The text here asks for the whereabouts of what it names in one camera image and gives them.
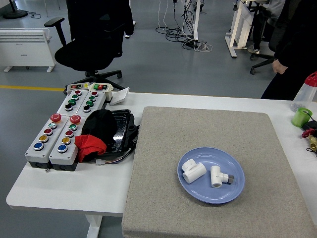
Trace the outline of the person's right hand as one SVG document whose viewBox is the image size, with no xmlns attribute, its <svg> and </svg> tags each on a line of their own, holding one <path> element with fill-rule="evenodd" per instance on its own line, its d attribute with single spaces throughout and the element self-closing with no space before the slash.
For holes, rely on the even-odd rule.
<svg viewBox="0 0 317 238">
<path fill-rule="evenodd" d="M 283 74 L 288 67 L 282 65 L 278 59 L 274 60 L 272 63 L 272 69 L 275 73 Z"/>
</svg>

